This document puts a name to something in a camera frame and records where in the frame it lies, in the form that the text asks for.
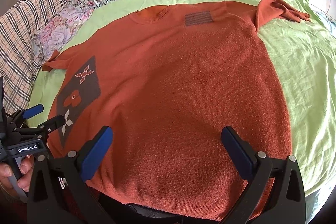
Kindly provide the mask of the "person's left hand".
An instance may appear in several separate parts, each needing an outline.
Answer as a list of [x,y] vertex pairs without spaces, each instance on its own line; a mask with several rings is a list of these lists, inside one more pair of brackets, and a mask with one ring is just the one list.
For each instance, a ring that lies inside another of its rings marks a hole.
[[[20,170],[22,177],[17,180],[17,185],[23,191],[28,192],[30,188],[30,181],[34,170],[34,157],[33,155],[27,155],[22,159],[20,164]],[[13,175],[11,167],[2,162],[1,163],[1,187],[12,197],[17,197],[17,192],[13,188],[12,184],[9,181],[9,177]]]

